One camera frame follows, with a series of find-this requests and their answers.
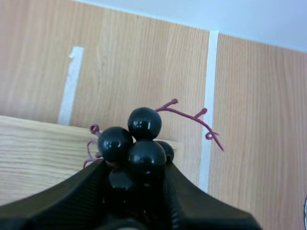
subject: black plastic part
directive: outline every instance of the black plastic part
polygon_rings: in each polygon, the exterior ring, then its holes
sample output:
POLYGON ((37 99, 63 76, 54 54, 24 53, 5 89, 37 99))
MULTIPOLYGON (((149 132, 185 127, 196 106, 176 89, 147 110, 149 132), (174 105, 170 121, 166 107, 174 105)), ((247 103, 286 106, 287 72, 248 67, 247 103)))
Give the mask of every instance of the black plastic part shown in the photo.
POLYGON ((160 115, 150 108, 135 109, 128 119, 129 132, 135 139, 156 138, 161 130, 162 120, 160 115))
POLYGON ((132 146, 132 135, 122 127, 110 127, 98 138, 98 149, 108 162, 127 161, 128 149, 132 146))
POLYGON ((173 163, 165 167, 164 202, 176 230, 260 230, 247 212, 231 207, 193 185, 173 163))
POLYGON ((106 179, 105 203, 113 212, 140 208, 142 185, 125 169, 114 169, 106 179))
POLYGON ((97 160, 46 191, 0 207, 0 229, 92 229, 103 212, 102 178, 109 171, 97 160))
POLYGON ((155 142, 157 142, 159 145, 161 145, 161 147, 164 149, 164 152, 166 154, 167 160, 168 161, 173 161, 173 159, 174 159, 174 150, 173 150, 173 148, 168 143, 166 143, 165 141, 156 140, 155 142))
POLYGON ((116 219, 107 224, 96 228, 95 230, 148 230, 143 224, 134 219, 116 219))
POLYGON ((155 141, 138 140, 129 149, 128 166, 145 181, 163 175, 165 163, 166 154, 155 141))

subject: light wood panel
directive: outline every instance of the light wood panel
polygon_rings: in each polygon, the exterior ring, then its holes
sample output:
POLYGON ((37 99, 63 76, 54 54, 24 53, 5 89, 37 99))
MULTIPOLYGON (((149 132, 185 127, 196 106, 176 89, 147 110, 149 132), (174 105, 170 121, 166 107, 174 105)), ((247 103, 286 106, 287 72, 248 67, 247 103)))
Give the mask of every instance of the light wood panel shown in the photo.
MULTIPOLYGON (((83 167, 88 129, 0 116, 0 205, 50 188, 83 167)), ((183 167, 183 144, 167 141, 183 167)), ((95 144, 91 153, 97 152, 95 144)))
MULTIPOLYGON (((2 0, 0 25, 0 115, 56 122, 73 46, 84 47, 74 126, 126 127, 133 109, 173 98, 189 114, 203 107, 207 31, 70 0, 2 0)), ((186 144, 197 184, 202 127, 161 116, 159 138, 186 144)))
POLYGON ((307 54, 220 35, 209 193, 266 230, 303 230, 307 54))
MULTIPOLYGON (((203 108, 207 31, 108 9, 91 17, 101 24, 85 48, 72 125, 127 128, 133 109, 173 98, 186 113, 203 108)), ((161 117, 159 138, 185 143, 183 173, 198 184, 202 127, 174 114, 161 117)))

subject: black sphere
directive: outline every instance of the black sphere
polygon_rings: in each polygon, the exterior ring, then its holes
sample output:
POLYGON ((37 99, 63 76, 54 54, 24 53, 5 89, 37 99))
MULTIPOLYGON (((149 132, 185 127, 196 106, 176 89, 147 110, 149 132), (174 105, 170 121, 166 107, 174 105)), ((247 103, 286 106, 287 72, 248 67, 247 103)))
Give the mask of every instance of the black sphere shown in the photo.
POLYGON ((132 144, 131 134, 121 127, 107 128, 98 138, 98 150, 108 162, 125 161, 132 144))
POLYGON ((160 115, 150 108, 134 110, 128 119, 128 129, 135 139, 154 139, 161 130, 160 115))
POLYGON ((163 174, 166 155, 152 140, 138 140, 128 153, 128 165, 143 179, 155 179, 163 174))
POLYGON ((173 161, 174 159, 174 150, 173 148, 167 144, 165 141, 157 140, 156 141, 161 147, 164 149, 168 161, 173 161))
POLYGON ((105 203, 119 211, 137 208, 142 185, 125 169, 114 169, 108 176, 105 186, 105 203))

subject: white wall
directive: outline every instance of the white wall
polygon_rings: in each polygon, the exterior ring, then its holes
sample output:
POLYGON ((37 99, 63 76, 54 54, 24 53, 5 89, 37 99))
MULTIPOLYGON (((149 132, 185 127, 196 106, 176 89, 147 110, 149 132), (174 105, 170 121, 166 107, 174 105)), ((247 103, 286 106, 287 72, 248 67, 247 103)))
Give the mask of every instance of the white wall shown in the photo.
POLYGON ((307 52, 307 0, 80 0, 307 52))

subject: white tape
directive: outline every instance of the white tape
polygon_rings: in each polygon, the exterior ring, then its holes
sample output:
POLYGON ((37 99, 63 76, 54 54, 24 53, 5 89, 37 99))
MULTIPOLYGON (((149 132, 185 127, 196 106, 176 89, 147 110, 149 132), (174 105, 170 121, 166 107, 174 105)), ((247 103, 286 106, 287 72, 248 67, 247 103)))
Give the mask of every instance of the white tape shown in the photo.
MULTIPOLYGON (((203 118, 203 121, 210 127, 212 127, 213 125, 215 68, 216 68, 218 37, 219 37, 218 31, 210 31, 208 56, 207 56, 205 105, 204 105, 204 107, 208 109, 208 112, 204 115, 203 118)), ((208 186, 209 186, 210 154, 211 154, 211 144, 213 141, 206 139, 205 135, 207 133, 208 130, 205 127, 203 127, 200 178, 199 178, 199 188, 206 193, 208 192, 208 186)))
POLYGON ((58 124, 69 125, 71 122, 71 114, 78 85, 83 52, 83 47, 74 46, 71 54, 69 55, 72 61, 70 62, 68 68, 62 103, 59 110, 58 124))

